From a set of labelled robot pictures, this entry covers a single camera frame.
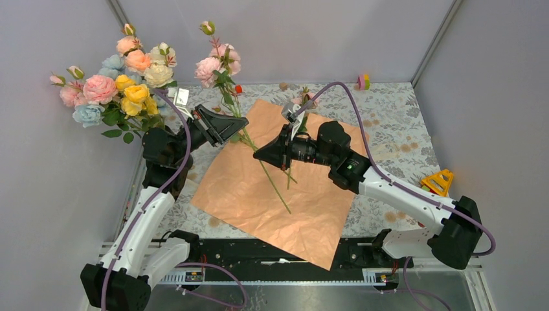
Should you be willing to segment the orange wrapping paper sheet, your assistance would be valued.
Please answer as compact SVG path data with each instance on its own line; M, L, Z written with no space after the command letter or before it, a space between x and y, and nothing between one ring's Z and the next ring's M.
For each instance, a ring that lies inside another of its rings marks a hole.
M329 168L294 161L292 181L253 158L243 143L228 143L205 172L191 204L283 251L325 270L333 258L354 193L338 188Z

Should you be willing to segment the white rose stem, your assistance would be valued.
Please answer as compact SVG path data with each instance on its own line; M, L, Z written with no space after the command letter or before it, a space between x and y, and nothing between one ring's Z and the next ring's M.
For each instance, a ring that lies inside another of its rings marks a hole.
M146 83L153 88L161 88L174 82L174 67L177 65L175 49L162 42L149 53L151 65L144 71Z

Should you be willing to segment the yellow rose stem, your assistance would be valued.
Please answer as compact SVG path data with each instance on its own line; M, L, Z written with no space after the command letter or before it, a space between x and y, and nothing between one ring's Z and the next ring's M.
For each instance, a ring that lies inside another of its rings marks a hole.
M137 117L143 111L148 116L159 114L157 102L151 97L151 92L146 84L137 84L127 75L120 75L115 79L115 85L122 95L120 106L129 117Z

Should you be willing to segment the peach rose stem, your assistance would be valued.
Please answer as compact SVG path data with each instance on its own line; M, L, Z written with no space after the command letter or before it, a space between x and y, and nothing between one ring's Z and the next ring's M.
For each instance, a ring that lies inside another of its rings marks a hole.
M116 50L123 58L128 70L142 76L145 70L152 65L151 57L144 52L133 25L126 23L122 28L122 33L124 37L117 41Z

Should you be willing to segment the large pink rose stem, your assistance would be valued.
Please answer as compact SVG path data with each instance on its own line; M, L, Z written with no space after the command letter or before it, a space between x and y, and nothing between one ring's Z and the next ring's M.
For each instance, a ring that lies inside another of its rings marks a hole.
M84 104L107 104L118 93L115 79L120 72L115 69L101 68L97 75L85 80L84 72L77 66L67 69L75 81L67 82L60 91L60 97L66 106L80 106Z

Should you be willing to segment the blue rose stem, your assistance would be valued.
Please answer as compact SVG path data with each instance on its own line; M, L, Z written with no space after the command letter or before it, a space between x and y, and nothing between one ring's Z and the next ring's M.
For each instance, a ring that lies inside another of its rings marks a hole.
M85 76L77 66L68 68L71 80L52 78L60 87L62 102L73 108L73 119L83 127L105 125L106 135L133 135L164 128L164 103L153 90L174 86L171 67L153 63L135 49L106 58L99 72Z

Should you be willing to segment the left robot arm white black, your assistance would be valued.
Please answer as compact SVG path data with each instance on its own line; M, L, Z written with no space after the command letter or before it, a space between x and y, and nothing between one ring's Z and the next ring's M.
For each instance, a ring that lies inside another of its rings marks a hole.
M87 264L80 279L89 304L102 310L144 310L152 290L177 264L197 264L198 236L174 231L152 255L146 251L154 231L171 209L193 165L191 152L205 143L223 145L248 125L245 117L196 106L178 133L149 129L142 138L146 173L128 223L97 264Z

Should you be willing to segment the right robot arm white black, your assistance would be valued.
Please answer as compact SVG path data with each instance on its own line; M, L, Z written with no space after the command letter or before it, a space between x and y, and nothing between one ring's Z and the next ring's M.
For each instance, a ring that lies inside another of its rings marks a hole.
M329 167L329 179L340 189L367 196L403 211L422 229L384 229L375 240L371 257L387 267L403 257L433 257L450 268L463 270L482 236L477 204L462 196L458 201L439 196L390 175L350 147L351 137L337 121L320 125L317 138L293 133L283 125L278 137L253 153L257 160L283 171L292 161Z

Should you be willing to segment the pink rose stem in vase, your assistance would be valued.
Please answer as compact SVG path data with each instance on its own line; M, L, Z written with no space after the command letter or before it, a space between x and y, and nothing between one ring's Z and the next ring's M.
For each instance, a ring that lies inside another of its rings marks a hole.
M150 89L136 78L119 75L115 79L94 75L88 79L68 81L59 75L50 78L60 88L60 98L73 108L73 119L84 128L105 125L108 138L121 137L127 144L141 137L158 114Z

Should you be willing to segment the pink green stacked toy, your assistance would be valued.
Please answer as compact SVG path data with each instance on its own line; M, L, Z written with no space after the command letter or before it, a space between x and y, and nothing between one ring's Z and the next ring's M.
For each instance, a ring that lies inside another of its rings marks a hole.
M370 89L370 77L368 74L359 75L357 78L356 90L365 91Z

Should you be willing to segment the floral patterned table mat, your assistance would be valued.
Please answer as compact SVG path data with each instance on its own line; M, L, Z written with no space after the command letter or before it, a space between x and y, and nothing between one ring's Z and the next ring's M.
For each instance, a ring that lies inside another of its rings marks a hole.
M262 98L273 104L283 104L292 97L292 92L297 92L300 85L289 85L285 93L278 90L277 86L261 84L249 86L250 93L241 97L241 104L246 112L253 106L252 99ZM199 87L191 87L191 96L197 104L213 104L213 91L200 91ZM414 91L406 83L380 83L374 84L373 91L352 91L355 100L360 105L363 126L366 134L369 134L368 145L376 160L382 168L389 173L395 173L397 177L420 185L420 179L435 173L440 169L438 160L434 154L431 136L427 132L423 116L420 111ZM320 97L320 107L312 112L356 125L355 114L348 102L345 92L341 88L334 87ZM203 237L212 238L250 238L251 235L236 229L220 219L207 214L201 209L190 204L199 183L206 174L209 166L222 151L222 148L211 147L208 143L198 151L192 152L195 164L187 177L187 184L182 194L177 197L175 205L168 210L154 231L154 238L161 238L162 234L182 229L192 231ZM287 178L276 181L276 186L285 202L292 211L289 214L282 201L276 194L266 174L259 165L258 175L260 181L266 182L269 199L274 199L272 208L267 211L281 212L282 216L297 215L297 203L291 203L290 194L297 194L297 186L302 179L297 178L298 183L291 181L287 190ZM375 235L382 229L396 229L407 231L419 229L420 223L396 208L378 200L356 197L350 205L346 223L342 230L345 237L357 237Z

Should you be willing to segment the yellow plastic toy piece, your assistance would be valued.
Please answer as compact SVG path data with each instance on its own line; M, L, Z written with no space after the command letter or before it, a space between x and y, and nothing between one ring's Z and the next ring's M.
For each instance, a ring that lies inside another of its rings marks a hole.
M454 173L448 169L441 170L421 180L421 186L439 196L448 196L454 179Z

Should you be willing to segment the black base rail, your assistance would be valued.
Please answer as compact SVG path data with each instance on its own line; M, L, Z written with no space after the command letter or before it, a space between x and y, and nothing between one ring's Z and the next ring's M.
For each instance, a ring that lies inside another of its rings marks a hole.
M435 259L406 260L392 258L375 238L342 238L331 267L320 268L266 242L250 238L204 238L176 230L154 240L158 250L168 241L183 242L190 252L186 267L169 264L160 277L145 268L138 270L137 280L154 284L226 285L239 280L245 285L375 285L383 289L400 282L403 270L412 271L422 264L438 265Z

